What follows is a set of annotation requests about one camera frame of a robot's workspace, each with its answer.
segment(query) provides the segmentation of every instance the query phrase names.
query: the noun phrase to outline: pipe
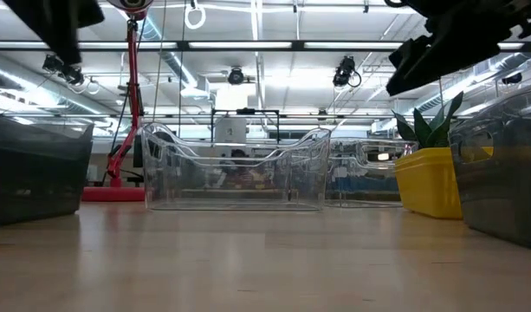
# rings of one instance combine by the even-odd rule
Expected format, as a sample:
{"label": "pipe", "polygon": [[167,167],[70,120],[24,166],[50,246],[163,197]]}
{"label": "pipe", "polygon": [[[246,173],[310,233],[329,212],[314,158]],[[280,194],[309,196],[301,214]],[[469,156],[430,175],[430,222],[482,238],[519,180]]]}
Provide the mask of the pipe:
{"label": "pipe", "polygon": [[13,81],[26,90],[42,90],[47,96],[55,99],[57,104],[59,104],[55,109],[69,112],[72,110],[78,114],[116,114],[111,108],[97,101],[93,101],[84,95],[75,94],[59,83],[43,77],[2,55],[0,55],[0,77],[5,81]]}
{"label": "pipe", "polygon": [[[138,21],[139,32],[142,30],[142,21]],[[148,13],[146,17],[146,25],[144,27],[144,33],[142,33],[142,40],[144,41],[161,41],[164,40],[163,34],[153,21],[151,14]],[[182,85],[185,88],[194,88],[197,86],[198,81],[194,75],[181,63],[180,59],[172,52],[158,52],[159,56],[169,69],[181,79]]]}
{"label": "pipe", "polygon": [[[463,78],[459,80],[449,81],[444,84],[444,93],[448,93],[452,88],[455,89],[456,94],[463,90],[470,91],[473,88],[480,87],[483,82],[491,80],[497,81],[501,78],[514,73],[523,64],[531,62],[531,53],[514,53],[509,56],[496,56],[486,61],[480,62],[474,67],[468,69]],[[456,94],[451,92],[450,96],[446,95],[446,99],[451,99]],[[413,107],[419,112],[427,111],[433,107],[440,106],[443,102],[439,91],[420,98]],[[408,114],[413,112],[413,107],[407,111]]]}

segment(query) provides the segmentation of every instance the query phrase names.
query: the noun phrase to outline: transparent plastic container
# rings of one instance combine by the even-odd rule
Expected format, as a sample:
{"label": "transparent plastic container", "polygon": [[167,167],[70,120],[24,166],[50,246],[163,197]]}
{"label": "transparent plastic container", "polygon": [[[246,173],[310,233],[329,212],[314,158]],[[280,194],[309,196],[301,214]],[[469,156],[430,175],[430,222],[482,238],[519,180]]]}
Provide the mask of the transparent plastic container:
{"label": "transparent plastic container", "polygon": [[331,139],[327,205],[367,208],[401,206],[395,160],[417,150],[416,142]]}
{"label": "transparent plastic container", "polygon": [[320,210],[330,131],[291,145],[187,142],[142,128],[146,207],[153,210]]}
{"label": "transparent plastic container", "polygon": [[463,221],[531,247],[531,92],[455,127],[450,147]]}

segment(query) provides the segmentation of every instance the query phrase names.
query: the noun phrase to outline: wooden floor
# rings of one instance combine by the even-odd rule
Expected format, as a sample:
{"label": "wooden floor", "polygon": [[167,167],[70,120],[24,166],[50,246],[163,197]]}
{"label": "wooden floor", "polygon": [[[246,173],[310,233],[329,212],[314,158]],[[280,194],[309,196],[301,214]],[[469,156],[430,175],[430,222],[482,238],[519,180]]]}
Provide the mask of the wooden floor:
{"label": "wooden floor", "polygon": [[531,311],[531,250],[393,208],[83,205],[0,227],[4,311]]}

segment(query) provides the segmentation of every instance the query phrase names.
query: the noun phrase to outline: green plant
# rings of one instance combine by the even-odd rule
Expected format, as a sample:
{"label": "green plant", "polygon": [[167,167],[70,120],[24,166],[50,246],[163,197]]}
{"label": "green plant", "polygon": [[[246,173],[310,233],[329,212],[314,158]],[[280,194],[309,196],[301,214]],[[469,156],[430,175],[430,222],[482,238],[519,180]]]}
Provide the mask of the green plant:
{"label": "green plant", "polygon": [[449,145],[448,132],[450,130],[450,122],[454,113],[460,106],[462,106],[462,101],[463,92],[458,94],[452,100],[450,104],[450,110],[448,111],[446,118],[444,118],[444,108],[441,108],[430,123],[427,123],[421,115],[421,112],[414,108],[414,128],[407,123],[404,116],[392,111],[394,113],[394,117],[396,117],[398,131],[402,136],[402,139],[418,141],[419,148],[447,147]]}

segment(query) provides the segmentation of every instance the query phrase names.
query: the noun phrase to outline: yellow container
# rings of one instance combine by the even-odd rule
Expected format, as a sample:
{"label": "yellow container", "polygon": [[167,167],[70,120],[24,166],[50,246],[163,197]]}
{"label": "yellow container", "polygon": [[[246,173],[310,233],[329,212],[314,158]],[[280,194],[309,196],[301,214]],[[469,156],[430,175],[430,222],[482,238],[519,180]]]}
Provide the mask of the yellow container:
{"label": "yellow container", "polygon": [[396,160],[396,180],[405,209],[434,218],[462,218],[449,147],[424,148]]}

